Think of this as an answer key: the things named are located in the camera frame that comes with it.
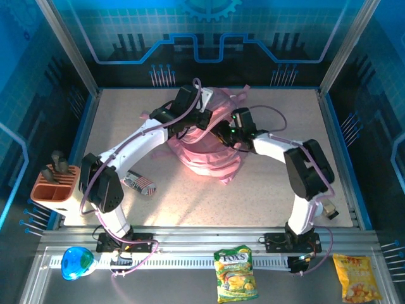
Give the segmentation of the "pink backpack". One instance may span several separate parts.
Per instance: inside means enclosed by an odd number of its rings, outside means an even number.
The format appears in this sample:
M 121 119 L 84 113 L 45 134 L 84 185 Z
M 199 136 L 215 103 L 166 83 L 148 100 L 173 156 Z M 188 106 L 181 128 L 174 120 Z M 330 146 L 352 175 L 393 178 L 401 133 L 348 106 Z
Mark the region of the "pink backpack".
M 247 99 L 249 85 L 235 93 L 228 88 L 212 87 L 213 96 L 207 109 L 213 112 L 206 130 L 195 127 L 188 131 L 183 139 L 173 137 L 167 145 L 171 152 L 194 173 L 218 178 L 228 184 L 236 175 L 246 154 L 241 152 L 240 144 L 233 144 L 236 149 L 224 146 L 211 131 L 221 121 L 230 122 L 231 112 L 241 107 Z

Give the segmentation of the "flag print pouch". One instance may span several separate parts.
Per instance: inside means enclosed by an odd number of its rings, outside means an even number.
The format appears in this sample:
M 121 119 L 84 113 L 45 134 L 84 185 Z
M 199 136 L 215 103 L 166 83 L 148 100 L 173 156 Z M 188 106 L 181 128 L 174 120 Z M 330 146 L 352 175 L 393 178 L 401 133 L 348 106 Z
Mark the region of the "flag print pouch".
M 152 196 L 156 191 L 154 182 L 131 170 L 121 179 L 121 183 L 144 196 Z

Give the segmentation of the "green candy bag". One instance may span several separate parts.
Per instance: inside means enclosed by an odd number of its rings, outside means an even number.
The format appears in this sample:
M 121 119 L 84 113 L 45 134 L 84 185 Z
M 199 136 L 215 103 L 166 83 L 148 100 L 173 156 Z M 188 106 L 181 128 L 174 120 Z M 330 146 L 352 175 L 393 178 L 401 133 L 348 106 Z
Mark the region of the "green candy bag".
M 218 304 L 253 300 L 259 296 L 249 247 L 221 249 L 214 253 L 214 261 Z

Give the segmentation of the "yellow snack bag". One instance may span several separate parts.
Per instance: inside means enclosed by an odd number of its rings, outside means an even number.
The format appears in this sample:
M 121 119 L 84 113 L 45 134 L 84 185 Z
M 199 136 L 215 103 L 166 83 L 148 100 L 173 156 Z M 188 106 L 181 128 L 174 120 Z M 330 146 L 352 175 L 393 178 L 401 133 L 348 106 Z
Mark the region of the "yellow snack bag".
M 358 304 L 383 299 L 370 257 L 333 254 L 333 262 L 342 285 L 344 303 Z

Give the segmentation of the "small tan bottle black cap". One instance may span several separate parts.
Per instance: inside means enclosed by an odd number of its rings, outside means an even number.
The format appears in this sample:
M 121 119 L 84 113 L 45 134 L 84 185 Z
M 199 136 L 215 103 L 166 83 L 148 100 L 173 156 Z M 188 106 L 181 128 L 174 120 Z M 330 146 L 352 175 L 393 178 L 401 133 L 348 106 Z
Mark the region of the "small tan bottle black cap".
M 322 206 L 323 206 L 322 215 L 328 218 L 329 220 L 332 220 L 339 215 L 336 206 L 329 199 L 323 200 Z

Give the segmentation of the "black right connector box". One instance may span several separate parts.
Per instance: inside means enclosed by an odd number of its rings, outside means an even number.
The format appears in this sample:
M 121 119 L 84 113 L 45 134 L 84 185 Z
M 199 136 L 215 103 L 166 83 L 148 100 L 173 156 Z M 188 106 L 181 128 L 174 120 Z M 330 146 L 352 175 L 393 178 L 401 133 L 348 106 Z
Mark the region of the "black right connector box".
M 291 274 L 301 274 L 305 273 L 310 268 L 310 262 L 314 258 L 314 255 L 301 255 L 301 256 L 289 256 L 287 258 L 287 265 L 290 269 L 289 272 Z

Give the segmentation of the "black connector box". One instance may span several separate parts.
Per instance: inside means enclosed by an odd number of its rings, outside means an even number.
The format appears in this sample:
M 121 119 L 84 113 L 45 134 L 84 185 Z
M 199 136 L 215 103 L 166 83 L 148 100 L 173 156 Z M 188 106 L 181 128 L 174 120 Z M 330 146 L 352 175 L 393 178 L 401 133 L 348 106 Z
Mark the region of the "black connector box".
M 115 275 L 124 276 L 134 265 L 131 253 L 114 251 L 109 263 L 110 271 Z
M 305 273 L 310 268 L 310 262 L 314 258 L 314 255 L 301 255 L 301 256 L 289 256 L 287 258 L 287 265 L 290 269 L 289 272 L 291 274 L 301 274 Z

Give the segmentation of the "black left connector box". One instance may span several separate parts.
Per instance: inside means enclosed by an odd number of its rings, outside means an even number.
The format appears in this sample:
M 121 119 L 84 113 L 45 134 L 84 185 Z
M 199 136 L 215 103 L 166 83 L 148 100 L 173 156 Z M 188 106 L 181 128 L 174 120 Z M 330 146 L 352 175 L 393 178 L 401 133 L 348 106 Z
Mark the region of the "black left connector box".
M 115 275 L 124 276 L 134 265 L 131 253 L 114 251 L 109 263 L 110 271 Z

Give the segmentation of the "orange and cream knife block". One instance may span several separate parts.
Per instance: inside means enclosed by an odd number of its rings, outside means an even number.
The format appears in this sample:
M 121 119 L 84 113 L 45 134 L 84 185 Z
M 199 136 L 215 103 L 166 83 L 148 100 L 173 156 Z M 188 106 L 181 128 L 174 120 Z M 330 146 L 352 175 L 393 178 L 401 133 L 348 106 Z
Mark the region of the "orange and cream knife block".
M 58 183 L 49 182 L 41 172 L 31 190 L 30 199 L 65 217 L 79 217 L 83 196 L 78 188 L 80 168 L 70 165 L 71 174 L 55 172 L 51 164 L 47 164 L 47 168 L 47 172 L 51 172 L 53 180 Z

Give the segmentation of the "blue and green plastic ball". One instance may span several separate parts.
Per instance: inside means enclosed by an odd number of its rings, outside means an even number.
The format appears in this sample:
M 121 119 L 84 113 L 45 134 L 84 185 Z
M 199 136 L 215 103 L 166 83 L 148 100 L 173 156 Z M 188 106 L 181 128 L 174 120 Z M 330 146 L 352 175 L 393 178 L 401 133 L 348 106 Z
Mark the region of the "blue and green plastic ball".
M 67 281 L 74 281 L 90 274 L 95 259 L 93 253 L 84 247 L 68 248 L 61 261 L 61 275 Z

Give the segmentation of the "aluminium side rail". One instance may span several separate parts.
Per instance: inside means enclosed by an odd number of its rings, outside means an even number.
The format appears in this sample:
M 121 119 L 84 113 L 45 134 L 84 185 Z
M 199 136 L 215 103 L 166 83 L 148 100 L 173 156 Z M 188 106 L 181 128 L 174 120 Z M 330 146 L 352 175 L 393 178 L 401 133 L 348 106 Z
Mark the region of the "aluminium side rail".
M 349 221 L 354 229 L 364 230 L 365 227 L 358 206 L 358 196 L 354 190 L 344 150 L 341 145 L 340 127 L 336 114 L 330 106 L 328 99 L 321 95 L 320 90 L 315 90 L 315 93 L 322 119 L 325 124 L 330 149 L 333 154 L 333 170 L 335 172 L 333 189 L 336 193 L 333 202 L 343 204 L 343 211 L 346 210 L 348 212 Z
M 82 158 L 85 156 L 87 143 L 92 130 L 92 125 L 97 113 L 100 98 L 89 96 L 87 98 L 84 112 L 80 124 L 78 126 L 77 134 L 73 142 L 72 150 L 69 156 L 69 163 L 78 168 L 82 166 Z M 78 189 L 78 184 L 75 186 L 73 192 L 73 211 L 69 212 L 67 216 L 62 215 L 59 225 L 61 227 L 76 227 L 85 226 L 87 222 L 94 216 L 93 213 L 88 215 L 81 215 L 79 211 L 82 193 Z

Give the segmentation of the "aluminium cross rail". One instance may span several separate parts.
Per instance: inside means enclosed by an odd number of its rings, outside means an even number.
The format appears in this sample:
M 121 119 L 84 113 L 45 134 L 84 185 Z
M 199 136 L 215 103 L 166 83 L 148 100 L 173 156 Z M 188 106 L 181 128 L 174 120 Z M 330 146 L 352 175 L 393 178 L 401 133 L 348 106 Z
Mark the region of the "aluminium cross rail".
M 40 239 L 38 252 L 60 254 L 71 246 L 83 246 L 92 251 L 96 240 L 93 226 L 67 227 L 57 231 L 46 231 Z M 245 244 L 255 255 L 265 255 L 265 246 L 258 242 L 266 233 L 283 233 L 283 228 L 270 227 L 134 227 L 135 232 L 152 233 L 159 242 L 158 252 L 164 254 L 206 256 L 219 249 L 233 248 Z M 356 228 L 316 228 L 325 254 L 329 245 L 332 252 L 344 255 L 372 255 L 381 253 L 375 231 Z

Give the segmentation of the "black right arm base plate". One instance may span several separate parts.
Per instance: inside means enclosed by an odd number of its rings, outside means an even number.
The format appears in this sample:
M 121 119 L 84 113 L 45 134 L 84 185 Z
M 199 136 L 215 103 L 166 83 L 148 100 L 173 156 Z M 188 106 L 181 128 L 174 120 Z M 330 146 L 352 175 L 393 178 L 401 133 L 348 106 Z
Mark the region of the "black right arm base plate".
M 322 252 L 320 237 L 311 233 L 303 237 L 294 237 L 289 233 L 266 233 L 264 245 L 267 253 L 311 253 Z

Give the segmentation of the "aluminium frame post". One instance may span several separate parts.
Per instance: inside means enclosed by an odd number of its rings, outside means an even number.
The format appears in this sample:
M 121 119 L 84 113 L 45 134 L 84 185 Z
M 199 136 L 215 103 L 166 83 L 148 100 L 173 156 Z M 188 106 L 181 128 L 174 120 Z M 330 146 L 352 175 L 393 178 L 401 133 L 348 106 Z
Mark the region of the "aluminium frame post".
M 98 97 L 99 88 L 96 81 L 55 5 L 51 0 L 35 0 L 35 2 L 42 11 L 55 36 L 58 38 L 59 43 L 72 62 L 88 92 L 92 97 Z
M 320 97 L 325 97 L 331 89 L 347 59 L 352 53 L 352 50 L 363 34 L 367 24 L 371 20 L 375 10 L 380 4 L 380 1 L 381 0 L 364 0 L 362 7 L 353 20 L 335 58 L 332 60 L 332 63 L 320 84 Z

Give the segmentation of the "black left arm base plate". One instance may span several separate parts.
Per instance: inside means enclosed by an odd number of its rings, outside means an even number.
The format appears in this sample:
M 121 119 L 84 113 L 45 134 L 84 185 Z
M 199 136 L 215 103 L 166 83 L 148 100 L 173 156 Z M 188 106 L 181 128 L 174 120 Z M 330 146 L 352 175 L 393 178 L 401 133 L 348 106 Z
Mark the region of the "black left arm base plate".
M 137 244 L 123 243 L 107 235 L 100 233 L 97 239 L 97 253 L 112 253 L 115 250 L 124 253 L 150 253 L 152 251 L 153 234 L 134 233 L 125 237 L 126 240 L 136 241 Z

